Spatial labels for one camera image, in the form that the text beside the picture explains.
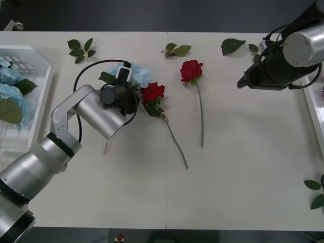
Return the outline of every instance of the white plastic basket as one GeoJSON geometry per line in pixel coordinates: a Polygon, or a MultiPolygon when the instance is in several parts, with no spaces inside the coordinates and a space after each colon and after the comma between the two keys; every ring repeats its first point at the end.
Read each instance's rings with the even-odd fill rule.
{"type": "Polygon", "coordinates": [[[37,140],[43,112],[49,93],[53,68],[50,62],[29,46],[1,46],[0,60],[11,61],[21,75],[34,82],[37,87],[24,98],[33,117],[20,131],[15,124],[0,121],[0,170],[14,161],[37,140]]]}

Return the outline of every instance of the rose stem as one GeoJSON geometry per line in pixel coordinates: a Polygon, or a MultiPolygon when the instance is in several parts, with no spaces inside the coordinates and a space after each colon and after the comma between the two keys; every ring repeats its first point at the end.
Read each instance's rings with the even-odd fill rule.
{"type": "Polygon", "coordinates": [[[85,53],[85,56],[86,56],[86,60],[87,60],[87,62],[89,62],[88,53],[87,53],[85,50],[83,50],[83,52],[85,53]]]}
{"type": "Polygon", "coordinates": [[[163,119],[163,118],[161,118],[161,119],[162,119],[162,120],[167,124],[168,129],[169,129],[169,131],[170,131],[170,133],[171,133],[171,136],[172,136],[172,138],[173,138],[173,141],[176,143],[178,149],[180,150],[181,156],[182,156],[183,161],[184,161],[184,165],[186,166],[186,169],[188,170],[189,167],[188,167],[188,164],[187,164],[186,158],[184,157],[184,154],[183,154],[183,152],[182,152],[182,149],[181,149],[180,145],[178,144],[176,138],[174,137],[174,135],[173,135],[173,133],[172,133],[172,130],[171,130],[170,126],[169,126],[169,122],[168,122],[166,119],[163,119]]]}
{"type": "Polygon", "coordinates": [[[199,102],[200,102],[200,118],[201,118],[201,142],[200,142],[200,146],[203,147],[204,146],[203,105],[201,104],[201,94],[200,94],[200,90],[199,90],[198,84],[196,84],[196,86],[197,86],[197,90],[198,90],[198,94],[199,94],[199,102]]]}
{"type": "Polygon", "coordinates": [[[107,150],[108,150],[108,140],[106,142],[105,151],[103,152],[103,154],[106,154],[107,153],[107,150]]]}

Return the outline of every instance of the white table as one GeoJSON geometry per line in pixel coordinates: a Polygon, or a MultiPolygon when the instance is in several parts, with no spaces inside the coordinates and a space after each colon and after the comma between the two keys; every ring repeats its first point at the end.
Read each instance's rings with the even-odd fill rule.
{"type": "MultiPolygon", "coordinates": [[[[221,43],[234,37],[258,44],[264,34],[137,32],[1,32],[1,45],[41,48],[59,70],[53,80],[41,136],[51,110],[71,94],[77,74],[67,41],[94,38],[92,61],[125,59],[148,67],[166,86],[164,110],[186,155],[189,171],[164,124],[140,107],[135,120],[110,143],[83,122],[82,150],[30,203],[36,226],[170,229],[323,229],[316,195],[303,180],[319,179],[324,161],[302,91],[237,89],[251,56],[242,47],[222,57],[221,43]],[[169,42],[192,45],[184,58],[166,60],[169,42]],[[205,109],[205,146],[199,146],[197,91],[183,87],[186,60],[202,63],[199,81],[205,109]]],[[[107,65],[80,81],[98,88],[107,65]]],[[[69,130],[77,136],[72,119],[69,130]]]]}

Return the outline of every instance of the white tray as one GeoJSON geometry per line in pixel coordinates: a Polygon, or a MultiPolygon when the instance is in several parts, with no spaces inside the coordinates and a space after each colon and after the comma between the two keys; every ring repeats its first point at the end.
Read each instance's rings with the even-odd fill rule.
{"type": "Polygon", "coordinates": [[[4,166],[24,154],[37,140],[49,93],[53,68],[37,50],[29,46],[1,46],[0,60],[11,61],[19,72],[38,87],[24,96],[33,119],[20,131],[16,125],[0,121],[0,164],[4,166]]]}
{"type": "MultiPolygon", "coordinates": [[[[301,84],[309,83],[308,76],[300,79],[301,84]]],[[[322,95],[324,80],[319,78],[310,87],[305,88],[305,96],[312,117],[317,139],[324,158],[324,97],[322,95]]]]}

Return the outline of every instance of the dark floor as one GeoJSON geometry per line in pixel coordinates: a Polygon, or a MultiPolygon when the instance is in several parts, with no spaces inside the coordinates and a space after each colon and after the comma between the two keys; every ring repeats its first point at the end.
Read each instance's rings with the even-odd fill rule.
{"type": "MultiPolygon", "coordinates": [[[[270,32],[292,22],[312,0],[6,0],[0,29],[10,20],[28,31],[270,32]]],[[[21,243],[309,243],[298,232],[33,228],[21,243]]],[[[308,233],[316,239],[324,233],[308,233]]]]}
{"type": "MultiPolygon", "coordinates": [[[[124,236],[125,243],[316,243],[299,232],[287,231],[41,227],[34,228],[19,243],[114,243],[115,238],[119,234],[124,236]]],[[[306,234],[316,240],[324,238],[324,232],[306,232],[306,234]]]]}
{"type": "Polygon", "coordinates": [[[312,0],[5,0],[0,29],[12,19],[29,31],[270,32],[312,0]]]}

